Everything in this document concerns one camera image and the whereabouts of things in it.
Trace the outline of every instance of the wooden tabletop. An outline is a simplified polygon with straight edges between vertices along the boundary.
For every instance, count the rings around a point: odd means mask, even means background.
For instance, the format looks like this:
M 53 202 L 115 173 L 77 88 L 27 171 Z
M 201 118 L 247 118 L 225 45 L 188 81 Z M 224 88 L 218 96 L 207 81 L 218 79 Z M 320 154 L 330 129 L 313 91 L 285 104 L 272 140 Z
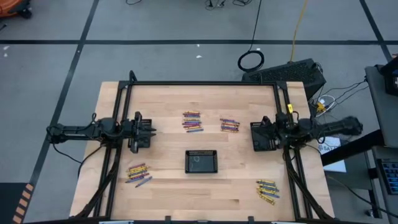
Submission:
M 112 117 L 117 85 L 102 83 L 97 118 Z M 288 83 L 288 87 L 294 110 L 301 118 L 309 117 L 302 83 Z M 185 132 L 181 121 L 186 110 L 201 112 L 204 132 Z M 256 221 L 294 220 L 282 150 L 254 152 L 252 147 L 250 122 L 260 121 L 264 115 L 271 121 L 275 119 L 272 87 L 133 86 L 128 118 L 133 118 L 136 111 L 144 119 L 152 119 L 156 136 L 151 147 L 141 148 L 138 154 L 131 153 L 124 142 L 112 219 L 164 220 L 170 215 L 173 220 L 245 221 L 248 216 Z M 221 132 L 220 118 L 239 121 L 239 133 Z M 85 156 L 98 146 L 98 142 L 88 142 Z M 185 151 L 197 149 L 217 150 L 217 174 L 185 173 Z M 78 213 L 98 188 L 104 152 L 98 151 L 81 169 L 71 215 Z M 309 191 L 334 216 L 319 153 L 310 147 L 301 153 Z M 138 188 L 136 183 L 126 184 L 127 168 L 142 162 L 150 166 L 153 179 Z M 280 198 L 274 206 L 258 197 L 257 179 L 276 182 Z M 305 217 L 302 195 L 297 192 Z M 101 214 L 105 203 L 103 200 Z

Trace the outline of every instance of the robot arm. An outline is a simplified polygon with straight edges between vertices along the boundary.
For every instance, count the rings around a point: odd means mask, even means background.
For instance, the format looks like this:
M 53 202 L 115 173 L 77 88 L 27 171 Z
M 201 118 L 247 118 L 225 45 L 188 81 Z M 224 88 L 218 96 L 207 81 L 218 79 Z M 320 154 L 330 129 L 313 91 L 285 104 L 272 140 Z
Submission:
M 102 118 L 92 121 L 87 126 L 64 126 L 57 124 L 47 127 L 48 141 L 58 144 L 67 140 L 95 140 L 102 144 L 113 144 L 119 140 L 128 139 L 133 153 L 138 153 L 140 147 L 150 146 L 150 137 L 155 136 L 152 131 L 151 119 L 142 119 L 140 112 L 136 112 L 134 120 L 124 120 L 119 124 L 113 118 Z

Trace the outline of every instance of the black cable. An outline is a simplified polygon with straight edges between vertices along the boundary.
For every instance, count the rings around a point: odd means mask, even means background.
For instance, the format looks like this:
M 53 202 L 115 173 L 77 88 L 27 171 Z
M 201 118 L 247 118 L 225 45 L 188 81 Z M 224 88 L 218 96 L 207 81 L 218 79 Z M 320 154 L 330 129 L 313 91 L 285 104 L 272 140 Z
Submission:
M 71 159 L 71 160 L 73 160 L 73 161 L 75 161 L 75 162 L 81 164 L 80 161 L 78 161 L 78 160 L 72 158 L 72 156 L 69 156 L 68 154 L 65 154 L 65 153 L 63 153 L 63 152 L 60 152 L 60 151 L 55 147 L 55 144 L 52 144 L 52 147 L 55 149 L 55 151 L 56 151 L 57 153 L 59 153 L 59 154 L 61 154 L 61 155 L 64 155 L 64 156 L 68 157 L 69 159 Z
M 351 87 L 354 86 L 354 85 L 360 85 L 360 84 L 362 84 L 362 83 L 364 83 L 364 82 L 365 82 L 365 81 L 357 82 L 357 83 L 354 83 L 354 84 L 352 84 L 352 85 L 350 85 L 350 86 L 343 87 L 343 88 L 331 88 L 331 89 L 328 90 L 326 93 L 324 93 L 324 95 L 325 95 L 325 94 L 328 94 L 328 92 L 330 92 L 330 91 L 332 91 L 332 90 L 345 90 L 345 89 L 351 88 Z
M 256 17 L 256 24 L 254 25 L 254 32 L 253 32 L 253 36 L 251 37 L 251 45 L 248 51 L 251 50 L 252 46 L 253 46 L 253 42 L 254 42 L 254 37 L 256 36 L 256 30 L 257 30 L 257 23 L 259 21 L 259 14 L 260 14 L 260 9 L 261 9 L 261 3 L 262 0 L 260 0 L 260 4 L 259 4 L 259 8 L 257 10 L 257 17 Z
M 345 91 L 343 94 L 341 94 L 341 96 L 335 98 L 335 102 L 337 103 L 337 100 L 340 99 L 341 97 L 343 97 L 346 93 L 350 92 L 351 90 L 355 89 L 356 87 L 358 87 L 360 84 L 357 84 L 356 86 L 350 88 L 349 90 Z
M 252 0 L 247 0 L 247 1 L 244 1 L 244 0 L 234 0 L 234 1 L 232 2 L 232 4 L 234 4 L 235 6 L 246 6 L 246 5 L 250 4 L 251 2 L 252 2 Z
M 297 121 L 299 121 L 299 119 L 300 119 L 299 112 L 297 112 L 297 111 L 293 111 L 292 113 L 295 113 L 295 114 L 297 114 L 297 118 L 296 118 L 296 120 L 297 120 Z
M 362 198 L 362 197 L 359 196 L 357 193 L 355 193 L 350 187 L 348 187 L 348 186 L 345 185 L 344 183 L 340 182 L 339 180 L 336 180 L 336 179 L 334 179 L 334 178 L 332 178 L 332 177 L 330 177 L 330 176 L 328 176 L 328 175 L 327 175 L 326 177 L 329 178 L 329 179 L 331 179 L 331 180 L 334 180 L 334 181 L 337 182 L 338 184 L 342 185 L 342 186 L 345 187 L 347 190 L 349 190 L 353 195 L 357 196 L 357 198 L 359 198 L 359 199 L 361 199 L 362 201 L 364 201 L 364 202 L 366 202 L 366 203 L 372 205 L 372 207 L 377 208 L 378 210 L 380 210 L 380 211 L 382 211 L 382 212 L 384 212 L 384 213 L 386 213 L 386 214 L 388 214 L 388 215 L 390 215 L 390 216 L 392 216 L 392 217 L 398 218 L 398 215 L 396 215 L 396 214 L 394 214 L 394 213 L 392 213 L 392 212 L 389 212 L 389 211 L 387 211 L 387 210 L 385 210 L 385 209 L 383 209 L 383 208 L 381 208 L 381 207 L 378 207 L 377 205 L 373 204 L 372 202 L 366 200 L 365 198 Z
M 313 147 L 313 146 L 310 146 L 309 144 L 305 144 L 305 145 L 308 146 L 308 147 L 311 147 L 311 148 L 315 149 L 317 152 L 319 152 L 319 155 L 322 155 L 322 153 L 319 151 L 319 149 L 317 149 L 317 148 L 315 148 L 315 147 Z
M 251 50 L 251 48 L 253 47 L 253 43 L 254 43 L 254 37 L 256 36 L 257 23 L 258 23 L 258 20 L 259 20 L 259 14 L 260 14 L 260 9 L 261 9 L 261 3 L 262 3 L 262 0 L 260 0 L 259 8 L 258 8 L 258 10 L 257 10 L 256 25 L 254 25 L 254 32 L 253 32 L 253 36 L 252 36 L 252 39 L 251 39 L 250 48 L 249 48 L 249 50 L 248 50 L 246 53 L 244 53 L 244 54 L 243 54 L 242 56 L 240 56 L 240 58 L 238 59 L 238 67 L 239 67 L 240 70 L 242 70 L 242 71 L 244 71 L 244 72 L 254 72 L 254 71 L 256 71 L 256 70 L 259 70 L 259 69 L 263 66 L 264 61 L 265 61 L 265 59 L 264 59 L 264 54 L 263 54 L 261 51 L 259 51 L 259 50 Z M 242 59 L 243 59 L 245 56 L 249 55 L 249 54 L 258 54 L 258 55 L 260 56 L 260 58 L 261 58 L 261 61 L 260 61 L 260 63 L 259 63 L 258 65 L 256 65 L 255 67 L 252 67 L 252 68 L 244 68 L 244 67 L 242 67 L 242 65 L 241 65 L 241 64 L 242 64 Z
M 359 92 L 359 91 L 362 91 L 362 90 L 365 90 L 365 89 L 367 89 L 367 88 L 369 88 L 369 86 L 364 87 L 364 88 L 360 88 L 360 89 L 356 90 L 356 91 L 353 92 L 350 96 L 347 96 L 347 98 L 343 99 L 343 101 L 341 101 L 340 103 L 346 101 L 348 98 L 352 97 L 355 93 L 357 93 L 357 92 Z
M 77 178 L 78 179 L 79 179 L 80 170 L 83 167 L 83 164 L 86 162 L 86 160 L 88 158 L 90 158 L 90 156 L 94 155 L 94 153 L 98 152 L 102 147 L 103 147 L 103 145 L 100 145 L 97 149 L 95 149 L 92 153 L 90 153 L 86 158 L 83 159 L 83 161 L 80 163 L 79 169 L 77 170 Z
M 136 2 L 129 3 L 129 0 L 126 0 L 126 4 L 128 4 L 129 6 L 132 6 L 133 4 L 140 3 L 141 1 L 142 1 L 142 0 L 138 0 L 138 1 L 136 1 Z

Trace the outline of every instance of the concrete floor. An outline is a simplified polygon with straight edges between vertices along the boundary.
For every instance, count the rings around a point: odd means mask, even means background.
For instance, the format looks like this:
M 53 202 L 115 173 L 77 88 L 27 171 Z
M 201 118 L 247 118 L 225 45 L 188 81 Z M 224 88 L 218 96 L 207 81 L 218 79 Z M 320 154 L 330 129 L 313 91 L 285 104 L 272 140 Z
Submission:
M 198 44 L 85 44 L 77 52 L 86 20 L 97 0 L 32 0 L 33 18 L 1 22 L 0 121 L 2 156 L 0 182 L 28 182 L 67 75 L 73 76 L 60 123 L 85 124 L 95 109 L 103 81 L 127 79 L 134 70 L 139 80 L 240 80 L 236 66 L 248 44 L 200 44 L 207 40 L 250 40 L 258 0 L 245 7 L 227 1 L 222 9 L 205 10 L 204 1 L 150 1 L 127 6 L 124 0 L 99 0 L 88 35 L 83 40 L 198 40 Z M 304 0 L 263 0 L 256 40 L 291 40 Z M 398 40 L 396 0 L 367 0 L 384 40 Z M 295 60 L 320 62 L 327 80 L 325 90 L 363 80 L 368 65 L 387 62 L 378 44 L 345 42 L 319 45 L 316 40 L 377 40 L 359 0 L 309 0 L 298 40 Z M 28 40 L 28 43 L 9 40 Z M 31 40 L 43 40 L 37 44 Z M 53 40 L 75 40 L 61 44 Z M 266 61 L 264 68 L 286 63 L 288 44 L 254 45 Z M 398 46 L 389 45 L 391 53 Z M 245 60 L 247 66 L 256 58 Z M 369 90 L 354 95 L 331 113 L 337 118 L 357 116 L 364 134 L 378 129 Z M 85 142 L 60 144 L 61 151 L 78 160 Z M 50 149 L 29 206 L 26 222 L 67 218 L 76 187 L 78 164 Z M 347 221 L 386 223 L 366 217 L 363 202 L 339 187 L 330 187 L 338 218 Z M 358 191 L 365 197 L 366 192 Z M 344 206 L 341 201 L 348 201 Z

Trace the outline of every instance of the wire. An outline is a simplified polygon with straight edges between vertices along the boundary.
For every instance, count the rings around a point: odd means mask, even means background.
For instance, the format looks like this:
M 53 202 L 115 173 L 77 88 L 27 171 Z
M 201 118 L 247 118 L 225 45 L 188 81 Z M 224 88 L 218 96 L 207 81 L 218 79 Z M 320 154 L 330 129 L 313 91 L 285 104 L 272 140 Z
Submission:
M 249 50 L 248 50 L 246 53 L 242 54 L 242 56 L 240 56 L 240 58 L 238 59 L 238 67 L 239 67 L 240 70 L 242 70 L 242 71 L 244 71 L 244 72 L 254 72 L 254 71 L 256 71 L 256 70 L 259 70 L 259 69 L 263 66 L 264 61 L 265 61 L 264 54 L 263 54 L 261 51 L 259 51 L 259 50 L 251 50 L 251 48 L 253 47 L 253 43 L 254 43 L 254 37 L 256 36 L 257 23 L 258 23 L 258 20 L 259 20 L 259 14 L 260 14 L 260 9 L 261 9 L 261 3 L 262 3 L 262 0 L 260 0 L 259 8 L 258 8 L 258 10 L 257 10 L 256 24 L 254 25 L 254 32 L 253 32 L 253 36 L 252 36 L 252 38 L 251 38 L 251 45 L 250 45 L 250 48 L 249 48 Z M 260 61 L 260 63 L 259 63 L 258 65 L 256 65 L 255 67 L 252 67 L 252 68 L 243 68 L 242 65 L 241 65 L 241 64 L 242 64 L 242 59 L 243 59 L 245 56 L 249 55 L 249 54 L 258 54 L 258 55 L 260 56 L 260 58 L 261 58 L 261 61 Z
M 398 218 L 398 215 L 396 215 L 396 214 L 394 214 L 394 213 L 392 213 L 392 212 L 389 212 L 389 211 L 387 211 L 387 210 L 385 210 L 385 209 L 383 209 L 383 208 L 381 208 L 381 207 L 379 207 L 379 206 L 373 204 L 372 202 L 366 200 L 365 198 L 362 198 L 362 197 L 359 196 L 357 193 L 355 193 L 350 187 L 348 187 L 347 185 L 343 184 L 343 183 L 340 182 L 339 180 L 336 180 L 336 179 L 330 177 L 329 175 L 327 175 L 326 177 L 329 178 L 329 179 L 331 179 L 331 180 L 334 180 L 334 181 L 337 182 L 337 183 L 339 183 L 340 185 L 342 185 L 343 187 L 345 187 L 347 190 L 349 190 L 353 195 L 357 196 L 357 198 L 359 198 L 359 199 L 361 199 L 362 201 L 364 201 L 364 202 L 366 202 L 366 203 L 372 205 L 372 207 L 374 207 L 374 208 L 376 208 L 376 209 L 378 209 L 378 210 L 380 210 L 380 211 L 382 211 L 382 212 L 384 212 L 384 213 L 386 213 L 386 214 L 388 214 L 388 215 L 390 215 L 390 216 L 392 216 L 392 217 Z
M 251 45 L 250 45 L 250 48 L 249 48 L 248 51 L 250 51 L 251 48 L 253 47 L 254 37 L 256 36 L 257 23 L 258 23 L 258 21 L 259 21 L 259 14 L 260 14 L 261 3 L 262 3 L 262 0 L 260 0 L 259 8 L 258 8 L 258 10 L 257 10 L 256 24 L 254 25 L 254 32 L 253 32 L 253 36 L 251 37 Z
M 232 2 L 232 4 L 234 4 L 235 6 L 246 6 L 246 5 L 250 4 L 251 2 L 252 2 L 252 0 L 247 0 L 247 1 L 244 1 L 244 0 L 234 0 L 234 1 Z
M 311 148 L 315 149 L 317 152 L 319 152 L 319 155 L 322 155 L 322 153 L 319 151 L 319 149 L 317 149 L 317 148 L 315 148 L 315 147 L 313 147 L 313 146 L 310 146 L 309 144 L 305 144 L 305 145 L 308 146 L 308 147 L 311 147 Z
M 98 152 L 101 148 L 103 147 L 103 145 L 100 145 L 97 149 L 95 149 L 92 153 L 90 153 L 85 159 L 83 159 L 83 161 L 80 163 L 79 169 L 77 171 L 77 178 L 79 179 L 79 175 L 80 175 L 80 170 L 83 167 L 83 164 L 86 162 L 86 160 L 88 158 L 90 158 L 90 156 L 94 155 L 96 152 Z
M 56 151 L 57 153 L 59 153 L 59 154 L 61 154 L 61 155 L 64 155 L 64 156 L 68 157 L 69 159 L 71 159 L 71 160 L 73 160 L 73 161 L 75 161 L 75 162 L 81 164 L 80 161 L 78 161 L 78 160 L 72 158 L 72 156 L 69 156 L 68 154 L 65 154 L 65 153 L 63 153 L 63 152 L 60 152 L 60 151 L 55 147 L 55 144 L 52 144 L 52 147 L 55 149 L 55 151 Z
M 350 98 L 350 97 L 352 97 L 353 95 L 355 95 L 357 92 L 359 92 L 359 91 L 362 91 L 362 90 L 365 90 L 365 89 L 367 89 L 367 88 L 369 88 L 369 86 L 366 86 L 366 87 L 364 87 L 364 88 L 360 88 L 360 89 L 358 89 L 358 90 L 356 90 L 355 92 L 353 92 L 352 94 L 350 94 L 349 96 L 347 96 L 345 99 L 343 99 L 341 102 L 337 102 L 337 99 L 339 99 L 339 98 L 341 98 L 344 94 L 342 94 L 341 96 L 339 96 L 338 98 L 336 98 L 336 105 L 332 108 L 332 107 L 330 107 L 330 110 L 329 111 L 331 111 L 332 109 L 334 109 L 334 108 L 336 108 L 336 106 L 337 105 L 340 105 L 340 104 L 342 104 L 344 101 L 346 101 L 346 100 L 348 100 L 348 98 Z
M 343 99 L 343 101 L 341 101 L 340 103 L 346 101 L 348 98 L 352 97 L 355 93 L 357 93 L 357 92 L 359 92 L 359 91 L 362 91 L 362 90 L 365 90 L 365 89 L 367 89 L 367 88 L 369 88 L 369 86 L 356 90 L 356 91 L 353 92 L 350 96 L 347 96 L 347 98 Z
M 296 118 L 296 120 L 297 120 L 297 121 L 299 121 L 299 118 L 300 118 L 299 112 L 297 112 L 297 111 L 293 111 L 292 113 L 295 113 L 295 114 L 297 114 L 297 118 Z
M 335 99 L 333 96 L 331 96 L 331 95 L 322 95 L 321 97 L 318 98 L 318 102 L 321 101 L 321 98 L 322 98 L 322 97 L 329 97 L 329 98 L 331 98 L 333 101 L 327 106 L 327 109 L 326 109 L 324 112 L 322 112 L 322 113 L 316 115 L 316 117 L 320 117 L 320 116 L 324 115 L 327 111 L 329 111 L 329 110 L 333 107 L 333 105 L 334 105 L 335 102 L 336 102 L 336 99 Z
M 142 1 L 142 0 L 138 0 L 138 1 L 136 1 L 136 2 L 130 3 L 129 0 L 126 0 L 126 4 L 128 4 L 129 6 L 132 6 L 133 4 L 140 3 L 141 1 Z
M 290 62 L 293 62 L 294 50 L 295 50 L 295 42 L 296 42 L 296 34 L 297 34 L 297 30 L 299 29 L 299 25 L 301 23 L 301 20 L 303 19 L 305 8 L 307 7 L 307 3 L 308 3 L 308 0 L 305 0 L 303 9 L 301 10 L 300 18 L 297 21 L 296 29 L 294 30 L 293 43 L 292 43 L 292 54 L 290 56 Z
M 329 93 L 330 91 L 332 91 L 332 90 L 345 90 L 345 89 L 351 88 L 352 86 L 360 85 L 361 83 L 364 83 L 364 82 L 365 82 L 365 81 L 357 82 L 357 83 L 354 83 L 354 84 L 352 84 L 352 85 L 350 85 L 350 86 L 343 87 L 343 88 L 331 88 L 330 90 L 326 91 L 325 94 L 328 94 L 328 93 Z

